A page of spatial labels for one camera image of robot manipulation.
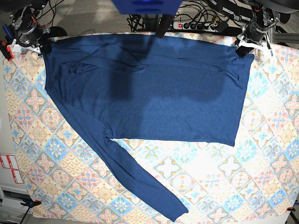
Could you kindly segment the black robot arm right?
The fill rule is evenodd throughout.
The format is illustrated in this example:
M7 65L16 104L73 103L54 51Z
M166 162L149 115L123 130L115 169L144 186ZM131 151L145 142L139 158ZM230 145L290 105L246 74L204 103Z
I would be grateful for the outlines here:
M52 19L46 24L40 24L41 14L49 5ZM13 11L11 18L11 31L14 41L19 46L28 49L38 55L49 43L50 26L56 16L56 11L50 0L22 0L20 8Z

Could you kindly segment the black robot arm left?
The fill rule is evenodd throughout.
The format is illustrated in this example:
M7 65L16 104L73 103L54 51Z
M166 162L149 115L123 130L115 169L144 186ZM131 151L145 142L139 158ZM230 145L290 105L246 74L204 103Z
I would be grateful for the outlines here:
M274 27L282 14L291 14L299 10L297 0L243 0L250 5L253 18L242 26L242 32L235 41L236 53L244 57L250 51L258 49L267 56L273 56L268 31Z

